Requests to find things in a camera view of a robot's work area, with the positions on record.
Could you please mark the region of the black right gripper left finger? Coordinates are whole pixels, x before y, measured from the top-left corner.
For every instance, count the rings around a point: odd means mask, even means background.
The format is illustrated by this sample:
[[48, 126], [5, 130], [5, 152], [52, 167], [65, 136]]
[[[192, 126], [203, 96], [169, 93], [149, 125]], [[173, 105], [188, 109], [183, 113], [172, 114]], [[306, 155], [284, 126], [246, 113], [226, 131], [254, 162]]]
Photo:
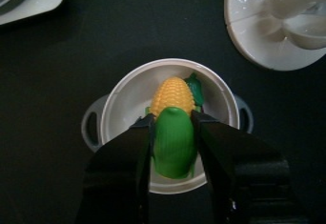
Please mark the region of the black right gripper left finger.
[[73, 224], [149, 224], [152, 143], [153, 115], [148, 114], [96, 151]]

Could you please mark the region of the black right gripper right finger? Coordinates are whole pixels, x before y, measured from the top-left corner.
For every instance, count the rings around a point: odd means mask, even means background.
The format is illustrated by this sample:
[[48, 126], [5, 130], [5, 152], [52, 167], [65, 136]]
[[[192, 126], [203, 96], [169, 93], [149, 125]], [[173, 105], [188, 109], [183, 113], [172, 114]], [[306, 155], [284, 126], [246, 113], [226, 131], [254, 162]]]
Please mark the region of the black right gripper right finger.
[[216, 224], [311, 224], [283, 155], [263, 140], [192, 112]]

